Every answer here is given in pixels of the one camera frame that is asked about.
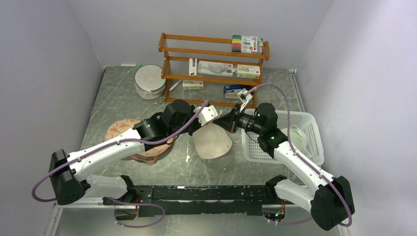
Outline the beige mesh laundry bag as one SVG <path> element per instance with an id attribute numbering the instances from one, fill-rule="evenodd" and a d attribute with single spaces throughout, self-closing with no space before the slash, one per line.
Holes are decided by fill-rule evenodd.
<path id="1" fill-rule="evenodd" d="M 197 154 L 202 159 L 215 159 L 227 154 L 232 147 L 232 139 L 220 126 L 209 123 L 192 135 Z"/>

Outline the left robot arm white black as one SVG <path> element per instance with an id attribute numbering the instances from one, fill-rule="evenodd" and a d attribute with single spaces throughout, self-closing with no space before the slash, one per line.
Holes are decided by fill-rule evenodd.
<path id="1" fill-rule="evenodd" d="M 95 172 L 127 156 L 166 144 L 183 133 L 192 134 L 201 128 L 202 114 L 209 107 L 201 107 L 176 100 L 161 113 L 142 120 L 119 136 L 93 147 L 71 153 L 58 149 L 51 155 L 49 173 L 59 205 L 72 204 L 82 198 L 103 198 L 121 201 L 128 205 L 136 200 L 135 185 L 129 176 L 105 177 Z"/>

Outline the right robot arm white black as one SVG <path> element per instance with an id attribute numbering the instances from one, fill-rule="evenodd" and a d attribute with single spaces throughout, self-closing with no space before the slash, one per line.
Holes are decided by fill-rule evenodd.
<path id="1" fill-rule="evenodd" d="M 258 135 L 257 143 L 263 152 L 289 168 L 302 185 L 278 176 L 270 180 L 266 199 L 276 204 L 287 200 L 311 214 L 314 222 L 329 231 L 337 225 L 352 224 L 355 206 L 349 181 L 334 177 L 296 150 L 290 135 L 277 127 L 278 115 L 270 103 L 260 104 L 253 114 L 247 114 L 236 104 L 230 112 L 216 118 L 214 124 L 234 133 L 243 129 Z"/>

